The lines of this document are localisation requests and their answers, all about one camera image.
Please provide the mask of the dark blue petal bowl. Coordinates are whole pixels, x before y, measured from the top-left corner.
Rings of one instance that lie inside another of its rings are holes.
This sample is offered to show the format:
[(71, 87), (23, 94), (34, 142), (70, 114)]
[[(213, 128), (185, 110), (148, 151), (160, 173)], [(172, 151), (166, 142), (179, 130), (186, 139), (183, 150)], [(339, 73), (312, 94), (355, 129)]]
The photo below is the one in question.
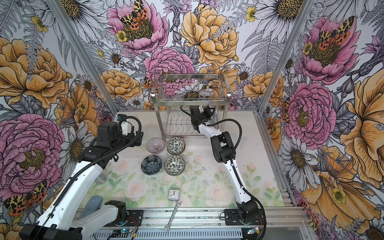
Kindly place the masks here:
[(142, 172), (146, 175), (155, 175), (162, 168), (162, 160), (156, 155), (146, 157), (141, 163)]

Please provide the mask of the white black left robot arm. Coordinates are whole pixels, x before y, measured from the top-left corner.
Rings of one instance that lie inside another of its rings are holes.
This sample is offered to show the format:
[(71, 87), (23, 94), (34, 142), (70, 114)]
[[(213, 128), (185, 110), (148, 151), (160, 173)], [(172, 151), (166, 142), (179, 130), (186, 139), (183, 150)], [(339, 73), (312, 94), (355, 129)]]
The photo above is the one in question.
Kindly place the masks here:
[(104, 122), (98, 136), (80, 155), (73, 174), (54, 202), (35, 224), (26, 224), (23, 240), (85, 240), (100, 228), (124, 225), (128, 220), (126, 204), (108, 201), (100, 209), (75, 222), (74, 217), (91, 185), (110, 161), (117, 162), (119, 152), (141, 144), (142, 124), (133, 116), (119, 114), (117, 122)]

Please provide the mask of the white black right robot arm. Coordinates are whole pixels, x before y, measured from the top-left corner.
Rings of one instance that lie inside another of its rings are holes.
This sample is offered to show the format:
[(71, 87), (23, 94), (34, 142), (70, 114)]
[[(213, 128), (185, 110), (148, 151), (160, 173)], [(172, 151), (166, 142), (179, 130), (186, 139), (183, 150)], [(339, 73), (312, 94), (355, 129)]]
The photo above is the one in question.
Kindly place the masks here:
[[(210, 124), (209, 120), (215, 113), (215, 108), (209, 106), (190, 106), (189, 109), (190, 110), (186, 112), (183, 108), (180, 108), (182, 112), (190, 116), (194, 130), (211, 141), (214, 158), (217, 163), (222, 164), (226, 169), (235, 191), (235, 200), (240, 220), (244, 224), (247, 224), (258, 219), (260, 225), (264, 226), (266, 224), (264, 206), (260, 200), (247, 189), (236, 161), (236, 150), (243, 135), (243, 129), (240, 123), (234, 119), (224, 119)], [(215, 128), (215, 126), (225, 122), (234, 123), (239, 129), (239, 137), (235, 143), (232, 141), (229, 132), (223, 132)]]

